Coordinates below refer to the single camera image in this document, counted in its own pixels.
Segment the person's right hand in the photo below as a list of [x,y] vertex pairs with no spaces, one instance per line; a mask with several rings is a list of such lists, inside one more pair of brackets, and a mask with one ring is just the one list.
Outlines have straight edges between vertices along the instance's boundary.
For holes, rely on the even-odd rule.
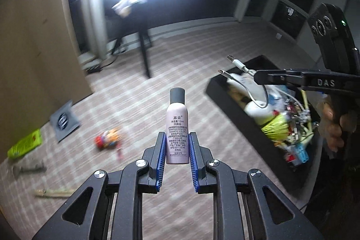
[[327,146],[332,152],[344,147],[344,140],[341,138],[343,133],[354,133],[357,128],[358,115],[354,111],[350,111],[342,115],[339,122],[335,121],[335,111],[329,100],[325,100],[319,106],[322,111],[319,123],[319,133],[326,139]]

